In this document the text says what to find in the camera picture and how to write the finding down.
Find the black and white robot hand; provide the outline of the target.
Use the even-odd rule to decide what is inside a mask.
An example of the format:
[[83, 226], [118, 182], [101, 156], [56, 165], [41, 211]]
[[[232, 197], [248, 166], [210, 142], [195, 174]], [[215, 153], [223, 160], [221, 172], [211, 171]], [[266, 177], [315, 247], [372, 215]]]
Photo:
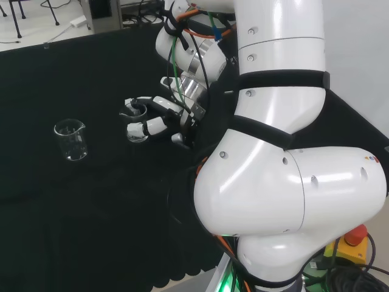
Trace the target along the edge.
[[205, 109], [191, 99], [186, 102], [189, 109], [161, 96], [126, 99], [119, 116], [126, 125], [127, 139], [142, 143], [169, 136], [172, 143], [193, 148]]

